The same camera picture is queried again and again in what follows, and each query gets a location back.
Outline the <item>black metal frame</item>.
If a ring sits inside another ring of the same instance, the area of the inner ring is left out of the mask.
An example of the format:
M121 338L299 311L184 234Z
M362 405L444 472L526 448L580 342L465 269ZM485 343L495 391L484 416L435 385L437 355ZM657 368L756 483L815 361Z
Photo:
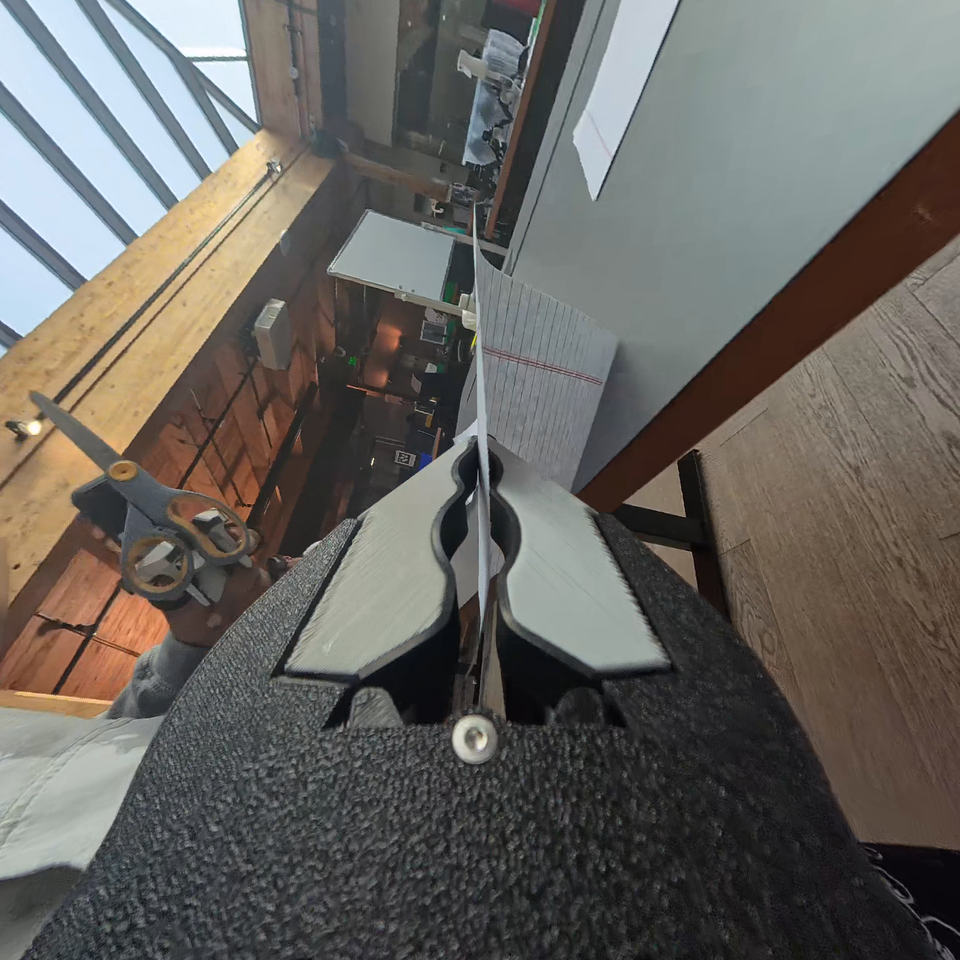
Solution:
M721 617L731 621L702 452L688 451L676 467L683 514L623 503L612 515L645 544L688 553L697 590Z

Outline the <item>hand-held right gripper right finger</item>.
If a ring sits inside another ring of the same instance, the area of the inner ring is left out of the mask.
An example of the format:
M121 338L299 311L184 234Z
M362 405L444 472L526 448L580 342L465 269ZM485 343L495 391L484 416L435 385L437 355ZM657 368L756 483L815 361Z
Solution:
M672 672L597 513L503 444L487 445L506 719L543 724L571 691Z

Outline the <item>white wall box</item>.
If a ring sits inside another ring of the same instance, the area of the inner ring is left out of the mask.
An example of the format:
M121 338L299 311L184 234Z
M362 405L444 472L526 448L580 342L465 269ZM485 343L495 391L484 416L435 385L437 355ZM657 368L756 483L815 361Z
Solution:
M273 371L289 369L293 328L286 301L271 298L256 318L253 336L262 366Z

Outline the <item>person's left forearm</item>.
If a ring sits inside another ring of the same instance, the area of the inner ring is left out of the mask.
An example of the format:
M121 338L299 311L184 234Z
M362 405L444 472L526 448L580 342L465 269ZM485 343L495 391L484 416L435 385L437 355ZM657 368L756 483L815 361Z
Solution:
M105 713L109 719L151 719L166 714L210 647L180 641L168 631L141 654L126 686Z

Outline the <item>lined paper sheet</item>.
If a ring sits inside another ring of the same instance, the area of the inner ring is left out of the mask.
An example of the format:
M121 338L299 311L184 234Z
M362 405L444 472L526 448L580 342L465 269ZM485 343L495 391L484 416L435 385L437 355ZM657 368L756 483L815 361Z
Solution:
M474 250L474 266L476 342L459 397L456 440L486 434L487 442L497 441L578 498L572 485L617 338L579 309L498 270L481 249ZM466 502L467 537L452 560L462 602L504 563L492 540L481 561L474 500L473 494Z

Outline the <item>stack of lined paper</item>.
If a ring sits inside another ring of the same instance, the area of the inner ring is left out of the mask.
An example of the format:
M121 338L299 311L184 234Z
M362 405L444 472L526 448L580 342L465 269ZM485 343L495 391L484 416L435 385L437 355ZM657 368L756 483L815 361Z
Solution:
M573 128L587 193L597 201L642 98L678 1L622 1Z

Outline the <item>grey orange scissors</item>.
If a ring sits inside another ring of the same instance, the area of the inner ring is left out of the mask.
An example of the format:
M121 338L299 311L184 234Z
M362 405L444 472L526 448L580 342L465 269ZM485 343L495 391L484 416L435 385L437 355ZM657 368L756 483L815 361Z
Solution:
M127 501L126 528L119 547L119 570L125 589L164 610L174 610L194 599L210 607L221 598L227 580L240 564L210 557L211 544L195 531L194 517L218 509L234 522L245 521L222 501L192 490L165 486L142 465L113 450L76 417L50 398L32 390L30 400L51 424L67 437L102 472ZM142 559L158 544L173 544L189 550L189 582L186 586L146 586L142 582ZM256 549L251 534L252 556Z

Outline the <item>person's left hand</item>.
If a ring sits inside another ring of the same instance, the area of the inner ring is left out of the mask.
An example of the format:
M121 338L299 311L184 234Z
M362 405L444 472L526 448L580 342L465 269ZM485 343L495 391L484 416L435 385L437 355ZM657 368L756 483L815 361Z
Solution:
M301 557L278 556L269 558L264 566L234 567L221 598L212 606L189 599L185 605L163 612L172 636L188 646L210 649L249 606L301 560Z

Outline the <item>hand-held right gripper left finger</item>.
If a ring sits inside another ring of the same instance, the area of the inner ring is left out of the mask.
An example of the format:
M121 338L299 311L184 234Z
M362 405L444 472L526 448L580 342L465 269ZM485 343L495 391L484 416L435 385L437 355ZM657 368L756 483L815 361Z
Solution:
M401 718L451 714L461 626L452 558L469 534L477 438L368 508L301 622L283 673L297 680L386 690Z

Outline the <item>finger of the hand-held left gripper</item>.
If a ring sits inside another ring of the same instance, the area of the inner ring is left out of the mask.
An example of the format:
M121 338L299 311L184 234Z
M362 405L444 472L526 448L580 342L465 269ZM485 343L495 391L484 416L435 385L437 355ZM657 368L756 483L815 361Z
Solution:
M222 510L209 509L194 516L194 529L210 543L205 548L210 557L223 559L226 565L252 565L252 533L243 522L229 519Z
M189 582L189 550L173 543L159 543L142 558L142 582L146 587L185 587Z

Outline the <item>white whiteboard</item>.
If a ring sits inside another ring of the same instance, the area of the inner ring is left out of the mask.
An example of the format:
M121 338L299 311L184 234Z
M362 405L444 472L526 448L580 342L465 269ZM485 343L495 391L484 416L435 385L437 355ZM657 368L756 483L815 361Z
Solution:
M443 309L457 244L450 233L366 209L330 261L327 274L390 293L405 303Z

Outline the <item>glass skylight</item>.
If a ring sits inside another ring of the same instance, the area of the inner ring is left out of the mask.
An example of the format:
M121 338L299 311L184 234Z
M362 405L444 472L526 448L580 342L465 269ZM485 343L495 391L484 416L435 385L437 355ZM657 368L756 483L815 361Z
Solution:
M241 2L2 2L1 354L259 127Z

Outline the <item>person's grey hooded sweatshirt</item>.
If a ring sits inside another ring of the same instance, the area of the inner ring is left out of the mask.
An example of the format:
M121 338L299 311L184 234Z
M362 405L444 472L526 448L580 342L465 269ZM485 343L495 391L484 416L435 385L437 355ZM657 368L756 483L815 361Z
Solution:
M1 957L20 958L81 879L162 717L1 717Z

